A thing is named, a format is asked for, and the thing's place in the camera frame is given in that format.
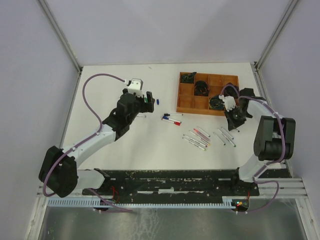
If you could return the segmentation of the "aluminium frame post right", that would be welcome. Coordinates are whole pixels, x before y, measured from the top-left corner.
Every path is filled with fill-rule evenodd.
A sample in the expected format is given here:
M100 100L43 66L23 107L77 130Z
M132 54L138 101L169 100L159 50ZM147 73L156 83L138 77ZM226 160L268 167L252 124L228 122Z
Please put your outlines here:
M289 23L293 13L295 12L296 8L300 4L300 0L289 0L283 13L280 16L280 19L272 32L266 46L264 47L258 61L254 63L254 68L256 71L259 71L263 65L265 64L268 56L270 55L273 47L277 43L279 37L281 36L282 32L286 28L287 24Z

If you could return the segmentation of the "orange wooden compartment tray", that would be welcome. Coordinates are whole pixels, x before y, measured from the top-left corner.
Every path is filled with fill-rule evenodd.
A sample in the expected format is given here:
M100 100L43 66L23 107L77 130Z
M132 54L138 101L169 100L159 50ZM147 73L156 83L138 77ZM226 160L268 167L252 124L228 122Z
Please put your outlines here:
M209 108L209 99L224 93L237 99L239 79L236 75L180 72L176 111L186 114L223 116L224 110Z

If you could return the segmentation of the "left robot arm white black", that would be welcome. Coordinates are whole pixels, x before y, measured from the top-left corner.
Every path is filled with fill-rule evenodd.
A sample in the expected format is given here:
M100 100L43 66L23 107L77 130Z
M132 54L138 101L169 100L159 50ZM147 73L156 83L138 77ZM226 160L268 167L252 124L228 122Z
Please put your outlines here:
M154 104L150 91L146 97L124 92L116 108L94 133L64 148L50 147L38 175L43 194L50 196L46 191L50 189L64 198L74 190L94 189L99 195L106 195L111 189L111 183L106 180L108 176L97 168L79 170L78 167L98 150L121 138L139 113L152 113Z

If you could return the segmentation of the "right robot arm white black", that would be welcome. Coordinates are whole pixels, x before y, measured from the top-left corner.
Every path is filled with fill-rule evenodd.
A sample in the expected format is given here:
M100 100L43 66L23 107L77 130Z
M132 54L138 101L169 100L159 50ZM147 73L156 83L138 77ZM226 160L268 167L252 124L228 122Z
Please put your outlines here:
M224 105L228 130L238 129L248 118L258 122L253 155L235 170L235 176L229 183L231 193L240 196L247 191L247 183L254 183L267 167L292 157L296 121L274 111L263 97L254 94L252 88L237 91L233 85L227 87L233 88L235 96L225 95L222 91L219 99Z

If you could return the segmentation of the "aluminium frame post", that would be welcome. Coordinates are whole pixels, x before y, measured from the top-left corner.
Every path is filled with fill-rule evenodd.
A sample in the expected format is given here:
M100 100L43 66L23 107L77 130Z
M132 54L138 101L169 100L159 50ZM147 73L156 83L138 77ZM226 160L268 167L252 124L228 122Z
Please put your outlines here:
M46 0L36 0L37 4L39 5L40 9L42 10L45 18L47 19L49 25L51 26L54 34L56 35L58 41L60 42L63 50L67 54L69 60L71 61L74 68L77 70L78 73L82 71L82 67L79 64L75 53L73 52L69 41L67 40L65 34L63 33L61 27L59 26L48 2Z
M293 13L295 12L296 8L300 4L300 0L289 0L283 13L280 16L280 19L272 32L266 46L264 47L258 61L254 63L254 68L256 71L259 71L263 65L265 64L268 56L270 55L273 47L277 43L279 37L281 36L282 32L286 28L287 24L289 23Z

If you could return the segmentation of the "aluminium frame post left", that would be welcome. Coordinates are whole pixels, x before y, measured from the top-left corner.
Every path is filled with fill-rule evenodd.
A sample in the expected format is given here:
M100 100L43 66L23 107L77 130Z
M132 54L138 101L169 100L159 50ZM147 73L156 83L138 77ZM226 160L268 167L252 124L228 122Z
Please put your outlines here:
M46 0L36 0L37 4L39 5L40 9L42 10L45 18L47 19L49 25L51 26L54 34L56 35L58 41L60 42L63 50L67 54L69 60L71 61L74 68L77 70L78 73L82 71L82 67L79 64L75 53L73 52L69 41L67 40L65 34L63 33L61 27L59 26L48 2Z

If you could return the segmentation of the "pink highlighter pen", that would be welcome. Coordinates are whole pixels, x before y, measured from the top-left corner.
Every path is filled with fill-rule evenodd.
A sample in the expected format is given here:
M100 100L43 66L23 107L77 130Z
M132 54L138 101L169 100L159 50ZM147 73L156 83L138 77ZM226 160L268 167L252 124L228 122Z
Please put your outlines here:
M202 134L199 130L197 130L197 129L193 129L194 131L195 131L195 133L197 134L197 135L199 135L202 139L204 139L204 140L206 140L206 141L210 141L210 139L207 137L207 136L205 136L204 134Z

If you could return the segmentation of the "magenta capped marker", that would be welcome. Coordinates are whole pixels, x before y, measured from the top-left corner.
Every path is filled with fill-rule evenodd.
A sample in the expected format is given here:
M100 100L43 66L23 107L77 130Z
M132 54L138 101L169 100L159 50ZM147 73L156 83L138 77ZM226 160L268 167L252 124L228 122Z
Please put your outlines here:
M196 144L198 144L199 146L202 146L202 147L204 147L204 148L207 148L207 147L208 147L207 144L202 143L202 142L200 142L200 141L198 141L198 140L196 140L196 139L194 139L194 138L192 138L192 137L189 137L189 136L187 136L187 135L183 135L183 138L184 138L184 139L187 139L187 140L189 140L189 141L192 141L192 142L194 142L194 143L196 143Z

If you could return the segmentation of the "white marker black cap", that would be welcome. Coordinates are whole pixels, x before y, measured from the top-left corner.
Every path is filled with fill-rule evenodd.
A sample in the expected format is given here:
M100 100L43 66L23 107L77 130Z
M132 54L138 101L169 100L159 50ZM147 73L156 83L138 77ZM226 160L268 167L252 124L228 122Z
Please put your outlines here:
M164 113L164 117L183 116L183 113Z

